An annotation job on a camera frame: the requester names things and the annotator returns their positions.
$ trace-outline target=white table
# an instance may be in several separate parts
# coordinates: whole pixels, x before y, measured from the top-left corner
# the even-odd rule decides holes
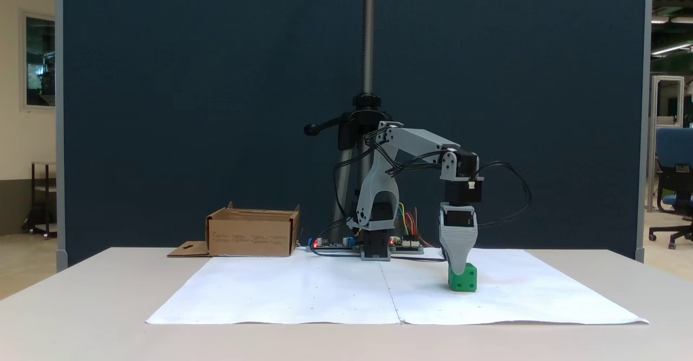
[[[693,359],[693,283],[607,251],[528,250],[650,325],[148,325],[208,260],[170,250],[110,248],[0,301],[0,359]]]

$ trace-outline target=window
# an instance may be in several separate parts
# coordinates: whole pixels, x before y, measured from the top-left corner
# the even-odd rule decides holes
[[[52,109],[55,107],[55,19],[22,11],[19,22],[22,108]]]

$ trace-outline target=clamp handle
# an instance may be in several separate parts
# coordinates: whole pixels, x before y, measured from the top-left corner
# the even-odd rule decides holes
[[[339,124],[340,117],[335,117],[332,120],[328,120],[322,124],[306,124],[304,127],[304,134],[308,136],[317,136],[323,129],[328,129]]]

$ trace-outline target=ceiling light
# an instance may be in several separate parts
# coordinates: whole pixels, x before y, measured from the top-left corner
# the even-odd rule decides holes
[[[693,17],[675,17],[671,19],[671,22],[678,24],[693,24]]]
[[[654,50],[650,53],[651,53],[651,55],[661,55],[665,52],[671,52],[674,50],[678,50],[679,48],[690,47],[691,45],[693,45],[693,42],[687,41],[686,43],[681,43],[681,44],[671,45],[671,46],[665,47],[665,48],[660,48],[660,49]]]

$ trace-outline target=blue chair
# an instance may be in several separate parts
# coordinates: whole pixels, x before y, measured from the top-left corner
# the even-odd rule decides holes
[[[688,216],[693,214],[693,129],[661,128],[657,130],[657,158],[661,172],[657,188],[657,207],[662,212]],[[676,195],[664,196],[664,190]],[[674,206],[673,211],[662,203]],[[657,240],[657,231],[676,231],[669,238],[669,248],[676,248],[676,238],[693,238],[693,224],[687,226],[650,227],[649,240]]]

